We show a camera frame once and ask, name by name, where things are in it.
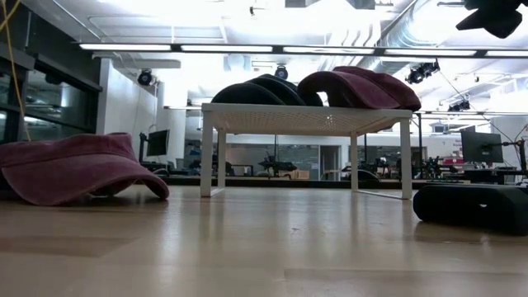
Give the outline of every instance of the ceiling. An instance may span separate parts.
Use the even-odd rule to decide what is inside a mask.
[[[455,24],[468,12],[463,8],[438,7],[439,0],[376,0],[379,5],[374,11],[356,10],[347,0],[22,1],[82,42],[524,48],[528,40],[528,22],[522,23],[506,40],[484,30],[457,31]],[[414,6],[395,22],[412,3]],[[249,13],[250,6],[254,16]],[[526,9],[521,12],[528,16]],[[277,64],[287,66],[289,80],[294,83],[314,71],[343,64],[366,68],[374,64],[376,71],[404,80],[409,67],[416,64],[412,60],[293,55],[240,58],[224,54],[122,54],[113,58],[130,76],[149,61],[181,61],[190,98],[212,97],[230,83],[274,72]],[[501,83],[523,78],[528,73],[528,62],[524,59],[441,59],[439,62],[443,75],[434,74],[422,84],[412,85],[427,109],[449,103],[457,95],[454,88],[467,91],[475,98],[485,98]]]

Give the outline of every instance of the window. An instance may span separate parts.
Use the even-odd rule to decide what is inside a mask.
[[[30,71],[28,74],[26,109],[72,125],[90,126],[95,122],[97,99],[61,81],[59,78]]]
[[[24,118],[31,140],[56,140],[64,139],[72,135],[87,133],[80,129],[75,129],[65,125],[59,125],[26,116]],[[22,134],[22,140],[27,140],[26,133]]]
[[[7,74],[0,73],[0,103],[7,104],[9,102],[10,84],[11,77]]]
[[[0,111],[0,142],[5,139],[7,113]]]

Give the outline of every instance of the wooden floor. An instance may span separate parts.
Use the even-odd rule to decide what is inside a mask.
[[[0,296],[528,296],[528,238],[421,224],[410,201],[171,192],[0,201]]]

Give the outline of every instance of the white table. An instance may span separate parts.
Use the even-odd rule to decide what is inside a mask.
[[[226,134],[350,137],[351,167],[357,168],[357,137],[400,123],[402,195],[399,198],[412,198],[410,120],[413,113],[411,111],[219,103],[204,104],[201,110],[204,116],[200,177],[202,197],[211,197],[225,188]],[[211,188],[213,128],[218,131],[217,189]],[[351,172],[351,189],[354,192],[359,191],[357,170]]]

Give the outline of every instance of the spotlight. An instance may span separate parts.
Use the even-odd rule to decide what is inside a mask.
[[[138,76],[138,83],[145,87],[150,87],[157,82],[157,78],[152,75],[152,69],[143,69]]]
[[[411,68],[411,73],[405,78],[405,81],[409,84],[421,83],[438,71],[440,71],[438,60],[434,63],[423,63],[416,68]]]
[[[455,104],[449,105],[449,109],[447,111],[468,111],[471,108],[471,105],[469,104],[469,101],[464,99],[462,101],[458,101]]]
[[[460,31],[483,28],[490,34],[505,39],[522,22],[522,15],[517,11],[521,4],[528,6],[528,1],[464,0],[464,6],[467,10],[476,9],[477,11],[456,25],[456,28]]]
[[[279,65],[277,66],[277,70],[275,71],[275,76],[282,79],[288,79],[288,70],[286,70],[286,66]]]
[[[53,85],[57,85],[57,86],[63,82],[60,78],[57,78],[57,77],[55,77],[53,75],[49,75],[49,74],[46,74],[46,76],[44,77],[44,80],[47,83],[50,83],[50,84],[53,84]]]

